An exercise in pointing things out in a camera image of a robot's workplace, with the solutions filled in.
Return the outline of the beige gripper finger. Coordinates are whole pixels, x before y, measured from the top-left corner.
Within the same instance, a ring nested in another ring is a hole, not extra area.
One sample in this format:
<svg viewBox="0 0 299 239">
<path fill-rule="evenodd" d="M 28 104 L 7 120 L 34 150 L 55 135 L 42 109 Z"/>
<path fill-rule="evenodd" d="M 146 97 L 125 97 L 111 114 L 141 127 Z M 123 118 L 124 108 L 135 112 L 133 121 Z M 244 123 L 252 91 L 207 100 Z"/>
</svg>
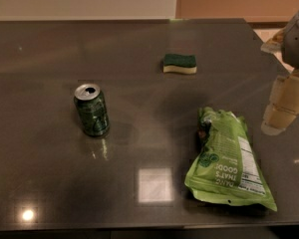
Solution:
<svg viewBox="0 0 299 239">
<path fill-rule="evenodd" d="M 267 135 L 283 132 L 299 115 L 299 69 L 273 83 L 261 130 Z"/>
</svg>

